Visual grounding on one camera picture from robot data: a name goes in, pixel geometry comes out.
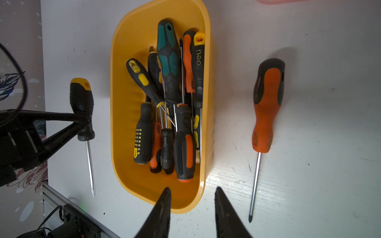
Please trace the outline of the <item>orange black large screwdriver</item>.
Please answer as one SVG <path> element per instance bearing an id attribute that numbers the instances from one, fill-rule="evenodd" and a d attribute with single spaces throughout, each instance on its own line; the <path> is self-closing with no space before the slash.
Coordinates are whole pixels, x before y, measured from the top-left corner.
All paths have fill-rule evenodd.
<path id="1" fill-rule="evenodd" d="M 268 153 L 273 140 L 273 124 L 282 105 L 284 93 L 285 62 L 272 58 L 263 61 L 258 70 L 254 88 L 254 108 L 256 125 L 252 134 L 253 149 L 258 152 L 257 165 L 249 211 L 249 222 L 252 222 L 254 205 L 259 179 L 262 154 Z"/>

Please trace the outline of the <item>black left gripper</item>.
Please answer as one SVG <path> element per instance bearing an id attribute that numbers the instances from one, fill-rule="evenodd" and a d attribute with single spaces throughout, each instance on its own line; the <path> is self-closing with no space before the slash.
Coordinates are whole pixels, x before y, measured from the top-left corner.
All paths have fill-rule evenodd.
<path id="1" fill-rule="evenodd" d="M 1 186 L 17 179 L 15 170 L 31 170 L 45 163 L 43 145 L 34 125 L 43 112 L 22 110 L 14 119 L 1 126 Z"/>

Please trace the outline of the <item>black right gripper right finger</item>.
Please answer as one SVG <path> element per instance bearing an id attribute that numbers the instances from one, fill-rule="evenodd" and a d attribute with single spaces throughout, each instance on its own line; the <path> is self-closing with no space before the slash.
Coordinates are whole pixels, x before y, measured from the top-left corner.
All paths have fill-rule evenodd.
<path id="1" fill-rule="evenodd" d="M 215 192 L 215 221 L 218 238 L 252 238 L 221 187 Z"/>

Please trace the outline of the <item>small orange black screwdriver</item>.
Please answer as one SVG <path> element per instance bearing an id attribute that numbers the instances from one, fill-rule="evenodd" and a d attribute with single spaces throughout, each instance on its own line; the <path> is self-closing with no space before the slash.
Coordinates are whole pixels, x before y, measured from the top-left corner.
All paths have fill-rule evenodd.
<path id="1" fill-rule="evenodd" d="M 186 104 L 180 104 L 176 109 L 177 134 L 174 142 L 175 169 L 177 179 L 188 183 L 194 178 L 196 154 L 192 134 L 192 110 Z"/>

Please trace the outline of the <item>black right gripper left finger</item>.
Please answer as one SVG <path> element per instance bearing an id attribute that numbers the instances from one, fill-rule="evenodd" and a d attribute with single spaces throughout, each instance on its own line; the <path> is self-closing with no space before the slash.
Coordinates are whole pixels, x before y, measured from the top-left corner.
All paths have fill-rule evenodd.
<path id="1" fill-rule="evenodd" d="M 171 190 L 166 187 L 136 238 L 167 238 L 170 230 Z"/>

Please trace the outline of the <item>black long screwdriver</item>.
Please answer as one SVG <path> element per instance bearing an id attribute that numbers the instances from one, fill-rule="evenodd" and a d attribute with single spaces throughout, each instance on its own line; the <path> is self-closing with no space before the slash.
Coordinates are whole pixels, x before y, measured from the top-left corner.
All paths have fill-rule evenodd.
<path id="1" fill-rule="evenodd" d="M 165 102 L 163 96 L 159 95 L 158 90 L 150 79 L 148 72 L 143 64 L 135 58 L 130 58 L 126 62 L 126 68 L 137 86 L 141 88 L 146 96 L 151 99 L 156 108 L 162 109 L 162 111 L 166 114 L 167 119 L 172 123 L 174 127 L 176 127 L 173 119 L 165 111 Z"/>

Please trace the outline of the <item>yellow storage box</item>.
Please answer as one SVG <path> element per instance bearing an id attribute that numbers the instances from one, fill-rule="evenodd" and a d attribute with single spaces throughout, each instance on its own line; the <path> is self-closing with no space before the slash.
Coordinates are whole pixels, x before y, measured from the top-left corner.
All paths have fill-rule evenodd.
<path id="1" fill-rule="evenodd" d="M 201 158 L 189 183 L 178 181 L 176 175 L 153 174 L 148 165 L 139 165 L 133 160 L 135 129 L 145 94 L 128 74 L 126 62 L 136 58 L 147 64 L 148 49 L 157 42 L 158 23 L 165 18 L 173 22 L 178 37 L 190 28 L 206 34 Z M 115 30 L 110 67 L 111 154 L 120 184 L 150 204 L 155 204 L 168 187 L 172 193 L 172 213 L 191 211 L 202 198 L 213 164 L 217 46 L 206 6 L 202 1 L 151 1 L 130 11 Z"/>

